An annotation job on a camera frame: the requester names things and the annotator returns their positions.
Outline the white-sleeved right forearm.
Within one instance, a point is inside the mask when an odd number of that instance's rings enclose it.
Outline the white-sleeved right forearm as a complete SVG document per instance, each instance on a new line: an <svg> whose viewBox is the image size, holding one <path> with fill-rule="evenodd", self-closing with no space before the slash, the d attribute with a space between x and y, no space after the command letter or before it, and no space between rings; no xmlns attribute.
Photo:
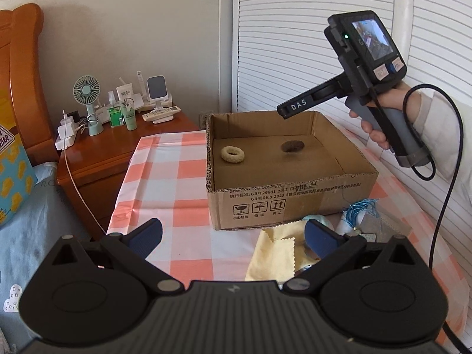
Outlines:
<svg viewBox="0 0 472 354"><path fill-rule="evenodd" d="M443 95L433 97L419 94L418 116L413 123L421 139L429 148L436 166L443 177L450 181L458 157L459 124L454 109ZM462 161L456 186L463 197L471 201L471 107L455 101L463 123Z"/></svg>

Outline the person's right hand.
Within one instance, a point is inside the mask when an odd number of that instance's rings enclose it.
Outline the person's right hand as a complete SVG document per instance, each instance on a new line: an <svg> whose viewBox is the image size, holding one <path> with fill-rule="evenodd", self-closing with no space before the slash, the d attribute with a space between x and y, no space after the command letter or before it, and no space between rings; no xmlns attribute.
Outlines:
<svg viewBox="0 0 472 354"><path fill-rule="evenodd" d="M410 90L410 87L405 82L400 82L393 87L393 89L380 94L378 96L378 103L385 109L389 111L403 111L403 103L407 92ZM407 99L406 114L409 123L414 124L418 118L422 104L422 95L418 92L412 92ZM361 129L367 133L371 141L376 143L383 150L388 150L390 148L389 138L382 131L375 130L373 125L361 120Z"/></svg>

